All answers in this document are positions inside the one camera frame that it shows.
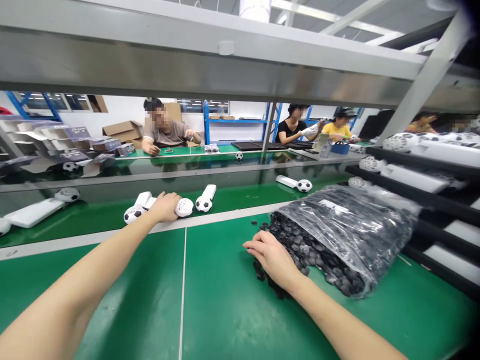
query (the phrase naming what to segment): window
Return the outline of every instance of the window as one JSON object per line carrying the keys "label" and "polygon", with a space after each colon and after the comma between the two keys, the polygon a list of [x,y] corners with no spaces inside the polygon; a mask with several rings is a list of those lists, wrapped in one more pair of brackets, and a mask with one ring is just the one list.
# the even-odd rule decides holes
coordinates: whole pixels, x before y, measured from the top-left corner
{"label": "window", "polygon": [[[178,99],[182,113],[203,113],[203,100],[200,99]],[[210,114],[229,114],[229,102],[222,100],[207,100],[208,112]]]}
{"label": "window", "polygon": [[27,98],[25,110],[30,113],[45,113],[45,111],[50,112],[44,95],[48,97],[58,112],[108,112],[101,95],[66,94],[59,92],[41,93],[28,91],[18,91],[16,93],[16,97],[20,102]]}

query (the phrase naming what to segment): ceiling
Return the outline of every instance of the ceiling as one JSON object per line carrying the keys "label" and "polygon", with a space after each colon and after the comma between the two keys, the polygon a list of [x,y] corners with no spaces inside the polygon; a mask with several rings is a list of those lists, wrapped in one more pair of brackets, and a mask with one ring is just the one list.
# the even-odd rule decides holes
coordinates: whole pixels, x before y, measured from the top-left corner
{"label": "ceiling", "polygon": [[[167,1],[172,3],[178,3],[180,1],[181,4],[188,6],[194,6],[197,2],[197,0]],[[198,1],[202,9],[216,11],[218,4],[218,11],[221,13],[239,14],[240,0]],[[298,4],[344,16],[365,1],[366,0],[298,0]],[[270,12],[270,22],[274,23],[280,13],[280,9],[272,8]],[[390,0],[375,11],[362,17],[360,21],[407,34],[449,18],[453,14],[453,12],[441,12],[428,8],[426,0]],[[331,22],[301,14],[295,14],[293,18],[294,28],[315,33],[320,32],[330,24]],[[380,35],[347,27],[340,30],[335,36],[364,43],[378,38]]]}

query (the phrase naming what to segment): factory workstation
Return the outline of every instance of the factory workstation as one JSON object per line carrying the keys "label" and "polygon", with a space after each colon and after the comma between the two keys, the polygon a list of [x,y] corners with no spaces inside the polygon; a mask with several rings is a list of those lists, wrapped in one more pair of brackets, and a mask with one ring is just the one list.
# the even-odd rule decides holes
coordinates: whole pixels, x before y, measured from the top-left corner
{"label": "factory workstation", "polygon": [[477,7],[0,0],[0,360],[477,359]]}

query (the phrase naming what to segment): gray t-shirt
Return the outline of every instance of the gray t-shirt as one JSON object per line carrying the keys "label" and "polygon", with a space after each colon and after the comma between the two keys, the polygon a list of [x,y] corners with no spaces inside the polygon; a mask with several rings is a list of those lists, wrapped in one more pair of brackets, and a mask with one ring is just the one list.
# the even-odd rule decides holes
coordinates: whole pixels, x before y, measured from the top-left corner
{"label": "gray t-shirt", "polygon": [[187,138],[185,132],[189,129],[183,122],[171,121],[170,133],[165,133],[158,129],[152,129],[147,124],[151,122],[145,121],[145,131],[143,136],[153,139],[153,144],[159,148],[172,148],[178,146],[187,146]]}

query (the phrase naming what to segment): blue basket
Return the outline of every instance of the blue basket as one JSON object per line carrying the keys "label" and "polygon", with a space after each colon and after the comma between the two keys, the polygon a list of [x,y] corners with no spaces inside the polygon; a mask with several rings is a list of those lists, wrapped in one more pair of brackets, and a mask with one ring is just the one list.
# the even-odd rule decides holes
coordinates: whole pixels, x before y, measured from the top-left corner
{"label": "blue basket", "polygon": [[348,144],[333,144],[331,146],[331,152],[340,155],[346,155],[350,151],[350,145]]}

